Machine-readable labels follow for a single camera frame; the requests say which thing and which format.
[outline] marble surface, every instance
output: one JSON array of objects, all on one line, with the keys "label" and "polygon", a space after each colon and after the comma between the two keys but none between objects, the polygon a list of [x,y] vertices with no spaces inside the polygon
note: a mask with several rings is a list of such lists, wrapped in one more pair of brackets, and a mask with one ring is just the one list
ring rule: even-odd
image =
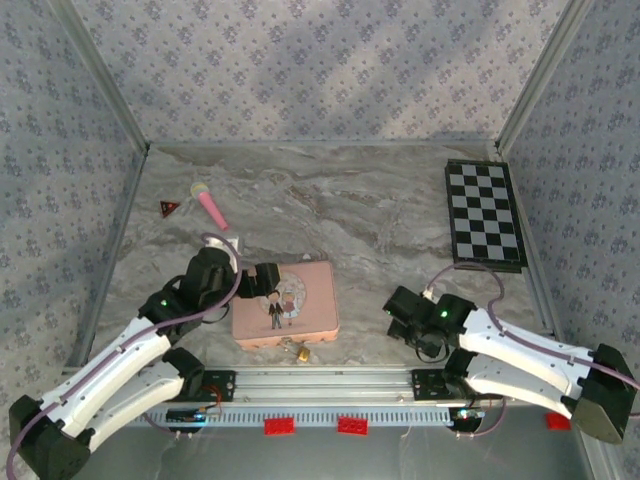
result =
[{"label": "marble surface", "polygon": [[[209,185],[243,242],[243,262],[329,260],[341,322],[338,339],[310,345],[312,364],[419,365],[414,352],[386,336],[382,305],[402,284],[420,291],[449,265],[451,237],[444,166],[448,158],[481,158],[442,146],[163,147],[152,148],[126,229],[92,353],[136,315],[147,296],[184,273],[217,229],[190,197],[195,180]],[[159,202],[181,206],[163,219]],[[501,318],[534,331],[525,279],[501,274]],[[486,305],[497,290],[487,274],[457,271],[440,289]],[[181,345],[206,365],[287,365],[279,348],[243,351],[230,318],[202,325]]]}]

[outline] microphone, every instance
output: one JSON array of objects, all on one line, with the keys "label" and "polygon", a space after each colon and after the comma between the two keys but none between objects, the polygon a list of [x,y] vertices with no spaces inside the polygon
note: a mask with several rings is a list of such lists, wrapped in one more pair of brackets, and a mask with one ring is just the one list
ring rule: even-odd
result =
[{"label": "microphone", "polygon": [[196,182],[191,185],[191,196],[200,202],[200,205],[209,213],[220,230],[224,232],[229,229],[229,224],[220,213],[216,202],[213,201],[211,193],[209,193],[209,187],[202,182]]}]

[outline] red triangle sign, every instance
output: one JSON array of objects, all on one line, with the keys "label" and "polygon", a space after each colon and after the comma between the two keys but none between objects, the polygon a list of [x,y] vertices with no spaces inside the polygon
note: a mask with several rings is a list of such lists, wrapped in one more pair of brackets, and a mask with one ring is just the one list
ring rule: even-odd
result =
[{"label": "red triangle sign", "polygon": [[162,212],[162,218],[167,218],[173,213],[173,211],[180,206],[179,203],[174,202],[160,202],[160,211]]}]

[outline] patterned wallpaper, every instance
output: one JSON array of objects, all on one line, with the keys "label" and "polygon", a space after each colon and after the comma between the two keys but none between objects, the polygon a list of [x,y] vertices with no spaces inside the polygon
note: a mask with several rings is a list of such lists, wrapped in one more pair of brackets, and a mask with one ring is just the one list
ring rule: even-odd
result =
[{"label": "patterned wallpaper", "polygon": [[158,141],[492,139],[567,0],[74,0]]},{"label": "patterned wallpaper", "polygon": [[133,148],[44,0],[0,2],[0,458],[96,299]]},{"label": "patterned wallpaper", "polygon": [[[638,378],[640,4],[594,5],[508,158],[569,339],[620,348]],[[640,478],[638,421],[624,453]]]}]

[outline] red block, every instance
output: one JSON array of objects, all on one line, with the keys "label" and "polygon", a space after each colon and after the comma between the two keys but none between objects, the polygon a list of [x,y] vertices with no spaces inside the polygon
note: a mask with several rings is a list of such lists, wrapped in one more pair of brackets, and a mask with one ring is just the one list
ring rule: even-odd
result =
[{"label": "red block", "polygon": [[264,421],[265,435],[292,435],[296,433],[293,417],[268,418]]},{"label": "red block", "polygon": [[547,413],[547,428],[549,430],[571,430],[571,422],[559,413]]},{"label": "red block", "polygon": [[338,433],[349,435],[367,435],[369,433],[369,421],[366,418],[338,418]]}]

